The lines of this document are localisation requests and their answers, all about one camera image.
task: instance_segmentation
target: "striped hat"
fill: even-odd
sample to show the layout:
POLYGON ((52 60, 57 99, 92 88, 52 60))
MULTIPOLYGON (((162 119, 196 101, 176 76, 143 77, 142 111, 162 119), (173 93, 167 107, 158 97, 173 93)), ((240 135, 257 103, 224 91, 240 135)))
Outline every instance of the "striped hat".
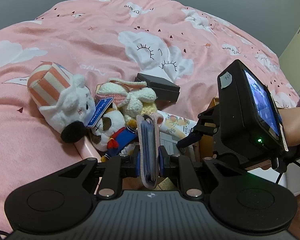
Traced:
POLYGON ((54 62, 43 62, 28 79, 31 97, 40 106, 55 106, 60 93, 70 87, 70 77, 54 62))

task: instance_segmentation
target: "metal screw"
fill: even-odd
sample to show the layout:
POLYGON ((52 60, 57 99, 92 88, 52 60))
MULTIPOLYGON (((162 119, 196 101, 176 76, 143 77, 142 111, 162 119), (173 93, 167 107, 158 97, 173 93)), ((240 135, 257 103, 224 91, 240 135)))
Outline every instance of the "metal screw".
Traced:
POLYGON ((191 188, 187 190, 187 195, 190 197, 199 197, 202 194, 202 191, 197 188, 191 188))
POLYGON ((110 188, 103 188, 101 190, 99 190, 99 195, 103 196, 103 197, 110 197, 114 194, 114 190, 110 189, 110 188))

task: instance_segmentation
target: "logo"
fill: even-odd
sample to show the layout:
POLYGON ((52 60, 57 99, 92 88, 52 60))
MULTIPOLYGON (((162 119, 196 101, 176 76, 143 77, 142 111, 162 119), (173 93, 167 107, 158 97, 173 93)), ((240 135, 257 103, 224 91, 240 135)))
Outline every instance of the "logo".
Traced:
POLYGON ((151 193, 148 193, 146 196, 149 197, 149 198, 153 198, 153 197, 156 196, 156 194, 154 194, 154 193, 151 192, 151 193))

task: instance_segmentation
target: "small display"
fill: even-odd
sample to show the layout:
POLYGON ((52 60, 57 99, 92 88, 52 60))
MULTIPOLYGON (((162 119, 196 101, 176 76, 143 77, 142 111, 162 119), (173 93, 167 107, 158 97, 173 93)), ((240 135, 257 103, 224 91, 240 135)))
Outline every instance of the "small display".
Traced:
POLYGON ((266 91, 258 84, 258 82, 245 70, 253 99, 256 105, 258 115, 279 135, 278 126, 274 118, 269 98, 266 91))

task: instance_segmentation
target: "black box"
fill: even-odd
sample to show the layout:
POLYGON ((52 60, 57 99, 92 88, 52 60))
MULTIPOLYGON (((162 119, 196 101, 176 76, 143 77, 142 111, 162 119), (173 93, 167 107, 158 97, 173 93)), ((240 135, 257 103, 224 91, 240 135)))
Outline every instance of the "black box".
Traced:
POLYGON ((135 82, 146 81, 147 87, 154 90, 157 99, 176 102, 180 94, 180 87, 174 83, 159 77, 138 73, 135 82))

